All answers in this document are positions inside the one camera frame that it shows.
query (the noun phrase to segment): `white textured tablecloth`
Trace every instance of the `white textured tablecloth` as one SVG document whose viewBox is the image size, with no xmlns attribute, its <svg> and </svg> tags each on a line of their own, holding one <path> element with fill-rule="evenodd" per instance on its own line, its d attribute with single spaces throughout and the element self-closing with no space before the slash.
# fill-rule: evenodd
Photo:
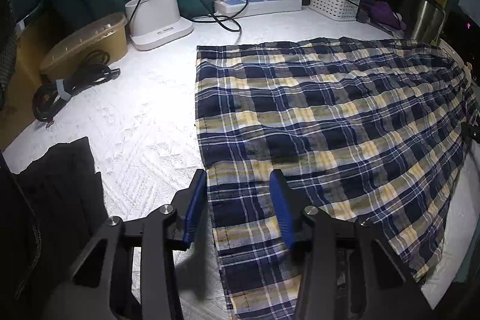
<svg viewBox="0 0 480 320">
<path fill-rule="evenodd" d="M 34 122 L 15 139 L 4 152 L 10 169 L 20 172 L 52 145 L 88 136 L 109 214 L 124 220 L 144 217 L 188 186 L 195 169 L 202 167 L 194 126 L 197 45 L 390 38 L 372 26 L 332 21 L 310 9 L 238 21 L 241 37 L 217 24 L 195 24 L 190 35 L 151 51 L 140 52 L 130 44 L 114 63 L 121 69 L 117 80 L 74 97 L 48 129 Z M 138 255 L 133 268 L 137 296 Z M 175 262 L 185 319 L 228 318 L 209 226 L 193 248 L 175 254 Z M 193 280 L 202 268 L 205 273 Z"/>
</svg>

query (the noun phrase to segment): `blue and yellow plaid towel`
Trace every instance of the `blue and yellow plaid towel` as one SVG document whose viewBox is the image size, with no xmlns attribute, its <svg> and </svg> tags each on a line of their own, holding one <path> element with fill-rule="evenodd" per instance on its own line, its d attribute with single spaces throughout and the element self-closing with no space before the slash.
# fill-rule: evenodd
<svg viewBox="0 0 480 320">
<path fill-rule="evenodd" d="M 268 177 L 339 219 L 381 224 L 416 279 L 435 266 L 476 116 L 470 75 L 408 40 L 198 47 L 196 126 L 227 306 L 290 317 L 300 272 Z"/>
</svg>

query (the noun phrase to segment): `coiled black cable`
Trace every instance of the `coiled black cable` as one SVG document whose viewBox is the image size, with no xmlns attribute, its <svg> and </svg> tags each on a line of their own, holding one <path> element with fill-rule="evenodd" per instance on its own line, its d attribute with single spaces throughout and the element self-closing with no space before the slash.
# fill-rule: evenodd
<svg viewBox="0 0 480 320">
<path fill-rule="evenodd" d="M 72 97 L 89 87 L 116 79 L 120 75 L 120 69 L 110 69 L 107 63 L 110 54 L 96 50 L 90 52 L 82 60 L 77 70 L 71 77 L 63 80 L 63 89 Z M 57 81 L 40 86 L 33 95 L 32 110 L 35 118 L 42 122 L 51 122 L 53 117 L 65 107 L 68 99 L 60 97 Z"/>
</svg>

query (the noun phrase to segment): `purple cloth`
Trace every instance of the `purple cloth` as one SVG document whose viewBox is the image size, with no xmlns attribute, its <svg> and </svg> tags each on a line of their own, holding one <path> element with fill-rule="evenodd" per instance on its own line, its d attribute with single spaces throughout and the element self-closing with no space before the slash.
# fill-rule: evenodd
<svg viewBox="0 0 480 320">
<path fill-rule="evenodd" d="M 378 2 L 372 0 L 361 0 L 361 8 L 368 12 L 370 20 L 372 22 L 385 24 L 395 29 L 405 30 L 407 26 L 405 22 L 400 21 L 395 13 L 390 9 L 390 5 L 387 2 Z"/>
</svg>

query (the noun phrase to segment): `brown container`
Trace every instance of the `brown container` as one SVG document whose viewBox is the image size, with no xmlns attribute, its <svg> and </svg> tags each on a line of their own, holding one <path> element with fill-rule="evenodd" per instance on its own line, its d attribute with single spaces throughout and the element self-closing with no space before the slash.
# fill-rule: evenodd
<svg viewBox="0 0 480 320">
<path fill-rule="evenodd" d="M 40 64 L 40 74 L 50 80 L 70 77 L 83 58 L 94 50 L 110 54 L 109 64 L 116 62 L 127 53 L 123 13 L 110 14 L 92 22 L 55 45 Z"/>
</svg>

